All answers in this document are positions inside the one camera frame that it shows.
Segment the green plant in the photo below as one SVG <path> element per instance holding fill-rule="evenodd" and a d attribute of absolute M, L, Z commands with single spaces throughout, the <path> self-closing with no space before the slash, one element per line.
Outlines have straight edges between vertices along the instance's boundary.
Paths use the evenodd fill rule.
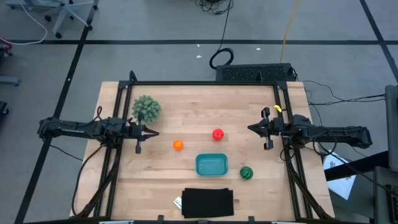
<path fill-rule="evenodd" d="M 159 102 L 146 95 L 142 95 L 138 99 L 135 99 L 134 106 L 132 107 L 132 115 L 138 119 L 138 114 L 142 113 L 146 123 L 155 122 L 161 111 L 162 108 Z"/>

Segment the red ball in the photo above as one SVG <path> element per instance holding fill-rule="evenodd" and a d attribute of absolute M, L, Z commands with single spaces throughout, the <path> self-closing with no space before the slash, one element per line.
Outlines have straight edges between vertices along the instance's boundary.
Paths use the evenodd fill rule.
<path fill-rule="evenodd" d="M 220 139 L 222 139 L 223 137 L 224 137 L 224 132 L 223 132 L 223 130 L 221 130 L 220 128 L 215 129 L 215 130 L 213 131 L 213 138 L 214 138 L 215 140 L 220 140 Z"/>

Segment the yellow clip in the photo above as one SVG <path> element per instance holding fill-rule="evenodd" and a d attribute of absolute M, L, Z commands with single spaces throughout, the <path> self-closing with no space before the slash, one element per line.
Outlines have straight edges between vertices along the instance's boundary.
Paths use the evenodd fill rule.
<path fill-rule="evenodd" d="M 279 105 L 275 105 L 274 107 L 275 107 L 280 113 L 282 112 L 282 109 L 280 108 Z"/>

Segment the white label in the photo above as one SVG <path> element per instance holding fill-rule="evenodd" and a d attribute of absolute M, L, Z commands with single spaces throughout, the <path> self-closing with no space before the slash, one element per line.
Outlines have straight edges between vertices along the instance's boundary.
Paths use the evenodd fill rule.
<path fill-rule="evenodd" d="M 179 209 L 182 209 L 182 199 L 181 199 L 181 197 L 177 197 L 176 199 L 174 199 L 174 204 L 175 204 Z"/>

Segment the yellow cable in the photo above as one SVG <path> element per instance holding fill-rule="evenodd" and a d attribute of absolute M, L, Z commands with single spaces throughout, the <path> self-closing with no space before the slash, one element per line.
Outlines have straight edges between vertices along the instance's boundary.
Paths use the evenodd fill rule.
<path fill-rule="evenodd" d="M 296 14 L 296 10 L 297 10 L 297 6 L 299 5 L 299 1 L 300 0 L 296 0 L 296 3 L 294 4 L 294 8 L 293 8 L 293 12 L 292 15 L 290 16 L 290 21 L 289 24 L 287 24 L 286 27 L 286 32 L 285 32 L 285 36 L 284 36 L 284 43 L 282 44 L 282 52 L 280 53 L 280 60 L 279 63 L 282 63 L 282 59 L 284 57 L 284 51 L 285 51 L 285 43 L 286 43 L 286 38 L 287 38 L 287 33 L 289 32 L 289 28 L 293 23 L 294 20 L 294 15 Z"/>

